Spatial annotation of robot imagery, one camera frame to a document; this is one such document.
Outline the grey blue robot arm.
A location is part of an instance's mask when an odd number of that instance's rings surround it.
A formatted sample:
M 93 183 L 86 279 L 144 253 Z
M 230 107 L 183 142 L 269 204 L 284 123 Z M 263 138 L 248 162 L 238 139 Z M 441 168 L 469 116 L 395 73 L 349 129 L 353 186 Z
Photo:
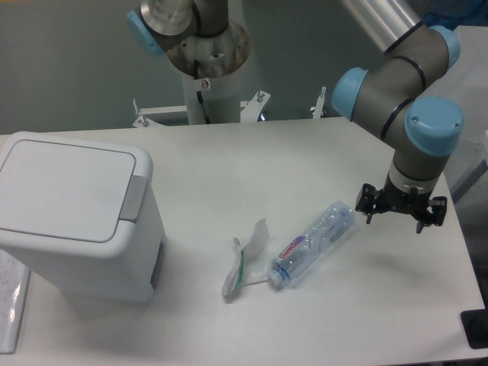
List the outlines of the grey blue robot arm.
M 386 56 L 378 70 L 347 71 L 332 106 L 390 146 L 393 160 L 382 188 L 362 186 L 355 208 L 367 218 L 395 212 L 413 217 L 418 231 L 441 226 L 446 197 L 433 195 L 455 150 L 464 115 L 447 98 L 424 91 L 457 62 L 456 35 L 427 27 L 405 1 L 346 1 L 345 8 Z M 127 14 L 137 43 L 166 55 L 179 71 L 191 124 L 242 121 L 238 72 L 250 54 L 245 29 L 225 1 L 142 1 Z

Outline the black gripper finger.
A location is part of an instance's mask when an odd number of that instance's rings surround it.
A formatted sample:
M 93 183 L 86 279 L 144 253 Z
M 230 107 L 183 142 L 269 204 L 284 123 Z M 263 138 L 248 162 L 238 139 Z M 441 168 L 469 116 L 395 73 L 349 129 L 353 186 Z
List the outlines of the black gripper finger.
M 419 203 L 415 207 L 416 233 L 420 234 L 425 227 L 441 226 L 444 223 L 448 208 L 448 199 L 437 196 Z
M 375 214 L 385 212 L 384 192 L 364 183 L 356 198 L 355 210 L 366 216 L 366 224 L 370 224 Z

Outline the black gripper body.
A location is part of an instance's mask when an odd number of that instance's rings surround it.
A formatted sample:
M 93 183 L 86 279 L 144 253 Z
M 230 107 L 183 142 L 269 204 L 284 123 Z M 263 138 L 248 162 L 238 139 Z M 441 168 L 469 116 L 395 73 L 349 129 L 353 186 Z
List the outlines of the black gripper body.
M 429 196 L 420 194 L 417 188 L 404 192 L 395 185 L 385 185 L 376 200 L 375 211 L 377 214 L 394 212 L 420 218 L 429 215 L 428 203 Z

